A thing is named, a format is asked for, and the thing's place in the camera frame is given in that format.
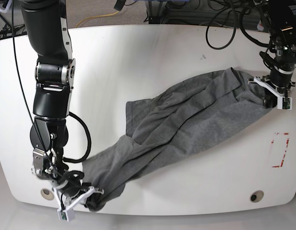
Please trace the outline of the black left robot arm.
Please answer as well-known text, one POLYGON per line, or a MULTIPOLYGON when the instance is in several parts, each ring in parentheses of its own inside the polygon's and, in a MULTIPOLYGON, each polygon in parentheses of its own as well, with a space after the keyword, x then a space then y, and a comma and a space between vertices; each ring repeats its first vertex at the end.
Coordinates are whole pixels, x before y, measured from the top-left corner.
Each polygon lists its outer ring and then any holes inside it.
POLYGON ((254 6, 260 13, 262 25, 269 31, 267 49, 275 57, 260 52, 263 62, 270 68, 270 74, 255 77, 251 83, 265 88, 266 107, 291 110, 291 88, 296 87, 296 81, 291 80, 296 68, 296 20, 287 0, 255 0, 254 6))

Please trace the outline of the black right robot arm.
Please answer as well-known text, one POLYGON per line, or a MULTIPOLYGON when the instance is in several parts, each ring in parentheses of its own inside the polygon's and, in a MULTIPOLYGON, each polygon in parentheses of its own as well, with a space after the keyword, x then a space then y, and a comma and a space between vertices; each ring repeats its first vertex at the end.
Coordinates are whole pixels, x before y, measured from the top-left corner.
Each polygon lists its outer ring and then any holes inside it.
POLYGON ((101 188, 84 182, 84 173, 70 170, 69 163, 84 162, 92 147, 91 135, 85 123, 82 127, 87 138, 87 149, 79 159, 64 156, 69 133, 66 126, 69 111, 75 59, 72 56, 71 37, 67 26, 66 2, 63 0, 20 1, 25 28, 36 61, 36 92, 29 111, 32 127, 33 170, 41 180, 51 182, 59 194, 61 211, 65 202, 80 198, 83 205, 95 210, 93 201, 104 193, 101 188))

